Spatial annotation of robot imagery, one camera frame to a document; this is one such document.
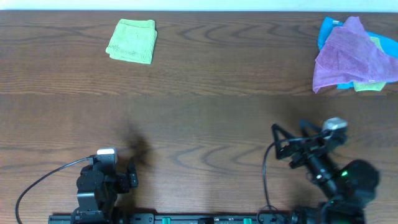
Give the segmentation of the purple microfiber cloth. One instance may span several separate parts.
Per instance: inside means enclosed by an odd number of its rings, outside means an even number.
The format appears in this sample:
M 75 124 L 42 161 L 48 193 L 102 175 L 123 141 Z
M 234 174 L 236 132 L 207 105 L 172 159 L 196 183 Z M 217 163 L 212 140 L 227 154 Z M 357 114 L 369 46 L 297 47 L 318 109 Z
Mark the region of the purple microfiber cloth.
M 380 51 L 370 40 L 359 17 L 334 27 L 315 59 L 312 89 L 339 82 L 397 81 L 397 58 Z

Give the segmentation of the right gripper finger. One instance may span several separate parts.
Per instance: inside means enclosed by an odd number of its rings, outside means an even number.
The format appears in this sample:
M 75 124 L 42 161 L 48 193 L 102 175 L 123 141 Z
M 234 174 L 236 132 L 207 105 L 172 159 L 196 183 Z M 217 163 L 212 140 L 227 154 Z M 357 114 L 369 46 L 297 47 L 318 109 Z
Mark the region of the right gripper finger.
M 273 124 L 271 126 L 271 131 L 276 146 L 281 146 L 283 142 L 287 142 L 288 140 L 293 139 L 295 137 L 294 135 L 286 131 L 278 124 Z
M 307 120 L 300 120 L 299 127 L 303 137 L 310 137 L 309 130 L 314 131 L 316 134 L 320 134 L 322 131 L 321 127 Z

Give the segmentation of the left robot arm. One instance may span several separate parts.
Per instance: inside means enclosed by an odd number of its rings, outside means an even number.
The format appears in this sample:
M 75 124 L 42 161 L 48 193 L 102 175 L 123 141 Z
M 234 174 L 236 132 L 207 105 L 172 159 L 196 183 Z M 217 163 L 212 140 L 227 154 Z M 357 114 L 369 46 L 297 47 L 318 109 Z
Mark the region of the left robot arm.
M 119 194 L 138 186 L 136 167 L 131 164 L 125 173 L 117 173 L 114 165 L 92 165 L 82 169 L 78 180 L 78 208 L 71 223 L 119 223 L 124 217 L 115 207 Z

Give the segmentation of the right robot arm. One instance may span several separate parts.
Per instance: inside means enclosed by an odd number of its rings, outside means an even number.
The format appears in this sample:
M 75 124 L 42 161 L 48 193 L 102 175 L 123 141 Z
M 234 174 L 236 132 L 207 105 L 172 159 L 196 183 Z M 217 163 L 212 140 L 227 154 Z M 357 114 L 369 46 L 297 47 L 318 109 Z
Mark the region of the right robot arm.
M 364 223 L 364 209 L 376 198 L 379 171 L 369 162 L 356 159 L 339 168 L 329 156 L 347 140 L 348 123 L 330 118 L 317 126 L 306 120 L 295 137 L 281 126 L 271 127 L 275 156 L 290 158 L 291 169 L 305 167 L 310 180 L 324 193 L 327 202 L 317 208 L 297 207 L 284 223 Z

